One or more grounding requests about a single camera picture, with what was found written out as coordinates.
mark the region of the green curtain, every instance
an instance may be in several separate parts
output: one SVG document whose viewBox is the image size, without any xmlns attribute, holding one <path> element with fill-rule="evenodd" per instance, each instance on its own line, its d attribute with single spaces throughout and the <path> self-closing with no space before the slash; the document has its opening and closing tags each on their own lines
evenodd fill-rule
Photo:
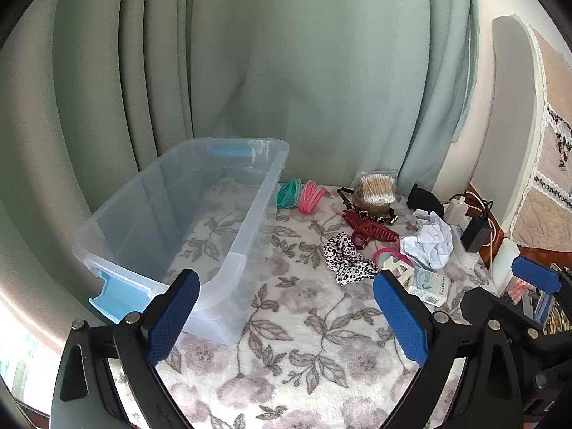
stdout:
<svg viewBox="0 0 572 429">
<path fill-rule="evenodd" d="M 341 185 L 360 170 L 400 170 L 402 193 L 431 189 L 468 104 L 471 9 L 194 0 L 194 133 L 284 139 L 284 178 Z"/>
<path fill-rule="evenodd" d="M 192 0 L 35 0 L 0 51 L 0 301 L 61 351 L 101 279 L 75 231 L 192 137 Z"/>
<path fill-rule="evenodd" d="M 0 300 L 54 349 L 98 324 L 74 233 L 193 134 L 285 139 L 284 178 L 431 187 L 474 79 L 470 1 L 34 1 L 0 51 Z"/>
</svg>

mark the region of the blue clamp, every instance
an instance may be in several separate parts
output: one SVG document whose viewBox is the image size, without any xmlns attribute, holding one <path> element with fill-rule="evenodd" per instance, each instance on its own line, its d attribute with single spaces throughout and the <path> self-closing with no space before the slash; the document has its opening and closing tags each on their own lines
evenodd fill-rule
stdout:
<svg viewBox="0 0 572 429">
<path fill-rule="evenodd" d="M 556 272 L 522 256 L 514 258 L 512 269 L 517 278 L 531 283 L 547 294 L 557 294 L 562 288 Z"/>
<path fill-rule="evenodd" d="M 395 337 L 399 340 L 405 356 L 416 361 L 422 367 L 429 357 L 427 331 L 421 326 L 418 318 L 407 305 L 405 295 L 409 297 L 410 294 L 397 281 L 395 282 L 397 285 L 392 285 L 390 279 L 383 273 L 375 276 L 374 298 L 391 329 L 393 329 Z"/>
<path fill-rule="evenodd" d="M 159 361 L 169 356 L 197 302 L 200 288 L 201 282 L 196 272 L 184 269 L 169 290 L 162 294 L 170 296 L 169 302 L 164 308 L 157 309 L 157 316 L 153 318 L 153 325 L 147 334 L 147 360 L 151 366 L 156 366 Z M 153 301 L 158 301 L 159 297 L 161 296 L 155 297 Z"/>
</svg>

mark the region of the lace trim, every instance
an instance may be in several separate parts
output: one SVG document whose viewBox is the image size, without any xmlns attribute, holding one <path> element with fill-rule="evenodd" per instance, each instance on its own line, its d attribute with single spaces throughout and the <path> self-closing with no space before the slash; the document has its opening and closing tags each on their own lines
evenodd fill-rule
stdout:
<svg viewBox="0 0 572 429">
<path fill-rule="evenodd" d="M 549 177 L 536 171 L 531 178 L 532 186 L 572 213 L 572 195 Z"/>
<path fill-rule="evenodd" d="M 572 127 L 570 124 L 563 119 L 550 104 L 548 107 L 548 124 L 554 130 L 556 134 L 556 147 L 560 153 L 560 169 L 566 171 L 566 163 L 568 162 L 568 157 L 570 157 L 570 151 L 572 150 Z"/>
</svg>

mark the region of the pink fabric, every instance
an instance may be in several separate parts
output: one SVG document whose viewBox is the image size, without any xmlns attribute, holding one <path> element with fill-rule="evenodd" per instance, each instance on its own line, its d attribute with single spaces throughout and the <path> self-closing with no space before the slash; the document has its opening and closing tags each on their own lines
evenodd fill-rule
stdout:
<svg viewBox="0 0 572 429">
<path fill-rule="evenodd" d="M 300 195 L 300 200 L 298 202 L 298 209 L 309 215 L 314 211 L 314 208 L 324 196 L 326 190 L 322 186 L 317 186 L 314 181 L 306 182 L 304 189 Z"/>
<path fill-rule="evenodd" d="M 507 293 L 510 295 L 510 298 L 513 300 L 514 303 L 518 303 L 524 292 L 530 291 L 534 289 L 534 285 L 523 281 L 522 279 L 517 279 L 514 285 L 506 288 Z"/>
</svg>

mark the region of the scrunchie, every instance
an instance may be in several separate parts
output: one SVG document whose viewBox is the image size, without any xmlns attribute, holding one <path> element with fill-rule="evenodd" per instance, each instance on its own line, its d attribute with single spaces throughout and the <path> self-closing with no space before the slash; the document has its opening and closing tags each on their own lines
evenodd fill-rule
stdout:
<svg viewBox="0 0 572 429">
<path fill-rule="evenodd" d="M 336 273 L 336 282 L 345 285 L 362 279 L 372 279 L 379 268 L 355 249 L 350 236 L 337 233 L 324 245 L 325 265 Z"/>
</svg>

